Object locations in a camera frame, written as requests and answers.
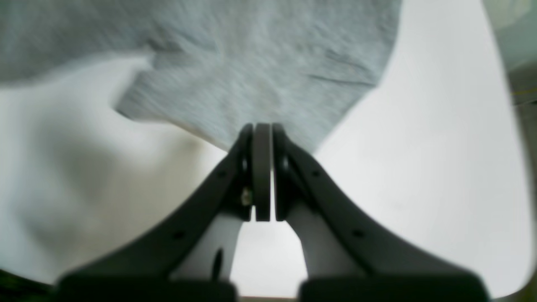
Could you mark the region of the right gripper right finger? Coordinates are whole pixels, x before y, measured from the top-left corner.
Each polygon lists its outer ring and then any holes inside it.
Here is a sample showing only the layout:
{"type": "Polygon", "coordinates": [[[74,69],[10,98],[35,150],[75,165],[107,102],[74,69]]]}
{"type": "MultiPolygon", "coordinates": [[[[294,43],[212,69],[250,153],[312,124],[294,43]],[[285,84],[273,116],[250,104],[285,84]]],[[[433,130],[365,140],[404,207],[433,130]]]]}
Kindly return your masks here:
{"type": "Polygon", "coordinates": [[[300,302],[488,302],[475,273],[418,248],[355,205],[273,124],[276,219],[299,237],[300,302]]]}

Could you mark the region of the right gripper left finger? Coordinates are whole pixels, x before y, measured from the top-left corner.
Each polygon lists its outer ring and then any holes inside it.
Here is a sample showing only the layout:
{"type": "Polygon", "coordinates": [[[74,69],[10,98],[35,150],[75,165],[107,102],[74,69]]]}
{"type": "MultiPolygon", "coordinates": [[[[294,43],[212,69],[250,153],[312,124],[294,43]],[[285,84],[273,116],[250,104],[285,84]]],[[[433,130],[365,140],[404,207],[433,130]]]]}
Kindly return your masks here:
{"type": "Polygon", "coordinates": [[[229,281],[251,179],[253,125],[163,222],[59,282],[60,302],[236,302],[229,281]]]}

